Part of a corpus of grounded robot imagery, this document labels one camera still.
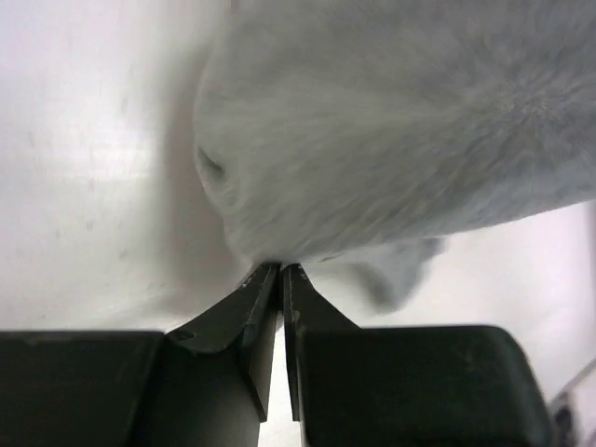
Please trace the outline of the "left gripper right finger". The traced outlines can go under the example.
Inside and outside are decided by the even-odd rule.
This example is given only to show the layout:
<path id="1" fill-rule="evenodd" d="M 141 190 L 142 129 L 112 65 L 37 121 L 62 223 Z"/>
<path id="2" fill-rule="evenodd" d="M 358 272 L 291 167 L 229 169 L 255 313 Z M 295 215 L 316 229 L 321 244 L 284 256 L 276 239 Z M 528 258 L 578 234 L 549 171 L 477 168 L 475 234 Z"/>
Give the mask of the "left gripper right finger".
<path id="1" fill-rule="evenodd" d="M 320 295 L 304 269 L 282 272 L 292 419 L 304 446 L 369 446 L 370 334 Z"/>

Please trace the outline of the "grey tank top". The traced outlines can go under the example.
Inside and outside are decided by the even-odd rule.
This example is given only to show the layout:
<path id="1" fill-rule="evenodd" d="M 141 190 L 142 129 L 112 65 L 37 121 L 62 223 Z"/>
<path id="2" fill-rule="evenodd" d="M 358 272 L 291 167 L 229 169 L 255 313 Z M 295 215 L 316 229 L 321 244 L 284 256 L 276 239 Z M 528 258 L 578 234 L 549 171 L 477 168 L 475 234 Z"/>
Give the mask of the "grey tank top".
<path id="1" fill-rule="evenodd" d="M 194 125 L 235 253 L 352 264 L 396 309 L 448 236 L 595 197 L 595 5 L 249 2 Z"/>

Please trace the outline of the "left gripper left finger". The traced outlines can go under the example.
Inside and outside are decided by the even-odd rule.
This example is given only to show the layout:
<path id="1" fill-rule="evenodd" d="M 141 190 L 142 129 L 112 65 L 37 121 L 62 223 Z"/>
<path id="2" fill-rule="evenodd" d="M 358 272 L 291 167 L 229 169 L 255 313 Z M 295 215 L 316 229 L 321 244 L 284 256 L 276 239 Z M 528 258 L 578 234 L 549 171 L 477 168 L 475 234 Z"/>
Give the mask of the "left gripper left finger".
<path id="1" fill-rule="evenodd" d="M 155 446 L 255 446 L 267 418 L 278 318 L 276 265 L 169 332 L 153 382 Z"/>

